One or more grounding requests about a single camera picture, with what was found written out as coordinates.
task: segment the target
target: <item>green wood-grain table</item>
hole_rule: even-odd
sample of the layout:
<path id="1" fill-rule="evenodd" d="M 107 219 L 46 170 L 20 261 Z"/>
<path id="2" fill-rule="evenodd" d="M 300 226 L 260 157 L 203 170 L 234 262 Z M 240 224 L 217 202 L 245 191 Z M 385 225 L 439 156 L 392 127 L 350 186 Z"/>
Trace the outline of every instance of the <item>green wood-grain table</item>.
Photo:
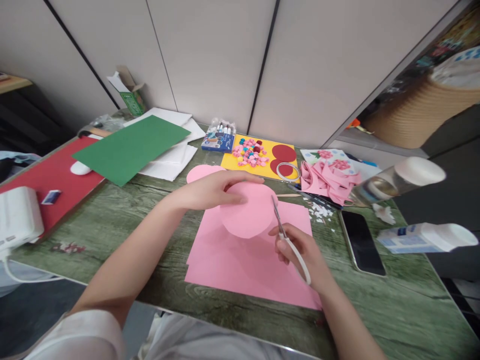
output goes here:
<path id="1" fill-rule="evenodd" d="M 201 140 L 190 143 L 200 144 Z M 88 284 L 155 204 L 186 183 L 191 168 L 219 165 L 220 160 L 221 155 L 199 148 L 173 182 L 144 175 L 123 187 L 107 181 L 46 241 L 16 249 L 12 260 Z M 302 160 L 298 149 L 297 160 Z M 280 181 L 267 179 L 265 184 L 277 194 L 292 192 Z M 309 206 L 302 197 L 282 201 Z M 395 203 L 388 205 L 396 226 L 405 225 Z M 374 237 L 389 227 L 369 208 L 348 210 L 366 218 Z M 335 359 L 328 325 L 317 321 L 323 318 L 321 312 L 184 281 L 202 216 L 203 211 L 185 215 L 138 300 L 314 357 Z M 390 359 L 467 359 L 478 349 L 478 339 L 425 255 L 391 254 L 376 242 L 387 277 L 360 273 L 349 258 L 338 214 L 325 223 L 313 217 L 313 237 L 336 281 Z M 70 254 L 58 250 L 58 244 L 70 243 L 85 250 Z"/>

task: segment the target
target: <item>clear glue bottle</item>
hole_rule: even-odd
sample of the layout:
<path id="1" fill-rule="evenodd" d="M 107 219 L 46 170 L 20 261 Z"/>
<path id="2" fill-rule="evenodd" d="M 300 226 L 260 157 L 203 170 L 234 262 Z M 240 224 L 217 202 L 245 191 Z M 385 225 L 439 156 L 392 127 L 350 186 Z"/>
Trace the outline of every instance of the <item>clear glue bottle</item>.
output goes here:
<path id="1" fill-rule="evenodd" d="M 439 183 L 446 177 L 445 171 L 434 162 L 416 156 L 407 157 L 355 186 L 349 198 L 354 206 L 368 207 L 422 186 Z"/>
<path id="2" fill-rule="evenodd" d="M 477 237 L 463 226 L 428 222 L 382 230 L 377 240 L 393 254 L 447 253 L 479 243 Z"/>

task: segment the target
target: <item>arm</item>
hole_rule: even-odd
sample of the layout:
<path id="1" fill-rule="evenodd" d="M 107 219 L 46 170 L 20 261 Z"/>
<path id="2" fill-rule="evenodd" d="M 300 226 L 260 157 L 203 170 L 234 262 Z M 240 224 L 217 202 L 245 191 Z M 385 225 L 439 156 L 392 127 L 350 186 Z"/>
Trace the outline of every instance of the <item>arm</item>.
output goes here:
<path id="1" fill-rule="evenodd" d="M 323 313 L 333 334 L 340 359 L 386 359 L 352 303 L 335 282 L 314 238 L 288 223 L 283 224 L 283 228 L 308 267 L 311 287 L 320 295 Z M 279 228 L 275 227 L 269 235 L 274 236 L 278 233 Z M 302 267 L 290 246 L 278 236 L 275 245 L 278 259 L 287 265 L 291 261 L 303 274 Z"/>
<path id="2" fill-rule="evenodd" d="M 70 315 L 106 310 L 123 327 L 130 307 L 150 279 L 185 212 L 242 203 L 244 199 L 239 195 L 225 191 L 245 180 L 263 182 L 245 171 L 219 171 L 166 196 L 98 269 Z"/>

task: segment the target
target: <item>smartphone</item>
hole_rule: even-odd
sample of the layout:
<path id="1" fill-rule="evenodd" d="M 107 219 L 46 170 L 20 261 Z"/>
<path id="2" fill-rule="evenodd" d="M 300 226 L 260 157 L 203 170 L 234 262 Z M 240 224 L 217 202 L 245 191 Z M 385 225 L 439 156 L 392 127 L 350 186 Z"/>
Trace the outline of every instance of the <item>smartphone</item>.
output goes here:
<path id="1" fill-rule="evenodd" d="M 363 273 L 386 276 L 365 218 L 355 212 L 341 211 L 340 221 L 355 268 Z"/>

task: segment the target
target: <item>tape roll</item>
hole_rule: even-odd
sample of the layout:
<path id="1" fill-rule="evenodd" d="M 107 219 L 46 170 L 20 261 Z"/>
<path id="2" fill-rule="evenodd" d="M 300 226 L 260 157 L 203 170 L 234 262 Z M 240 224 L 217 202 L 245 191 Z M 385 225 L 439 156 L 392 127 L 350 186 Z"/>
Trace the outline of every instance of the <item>tape roll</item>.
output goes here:
<path id="1" fill-rule="evenodd" d="M 294 179 L 289 179 L 289 178 L 286 178 L 285 176 L 283 176 L 281 173 L 280 173 L 280 167 L 283 166 L 283 165 L 288 165 L 290 167 L 293 168 L 293 170 L 296 171 L 296 173 L 298 174 L 298 176 Z M 300 179 L 300 170 L 298 167 L 296 167 L 295 165 L 289 163 L 289 162 L 281 162 L 277 165 L 276 167 L 276 174 L 280 177 L 280 179 L 282 179 L 283 181 L 286 181 L 286 182 L 289 182 L 289 183 L 294 183 L 296 182 L 298 179 Z"/>

